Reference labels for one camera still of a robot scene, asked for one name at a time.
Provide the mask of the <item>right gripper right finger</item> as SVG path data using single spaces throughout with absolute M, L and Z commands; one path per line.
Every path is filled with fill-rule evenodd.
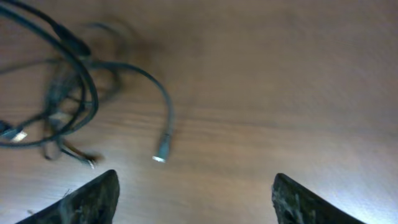
M 283 173 L 274 178 L 272 204 L 279 224 L 363 224 Z

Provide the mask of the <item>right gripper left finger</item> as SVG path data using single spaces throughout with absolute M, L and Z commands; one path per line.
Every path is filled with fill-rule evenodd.
M 110 169 L 17 224 L 112 224 L 119 195 L 118 174 Z

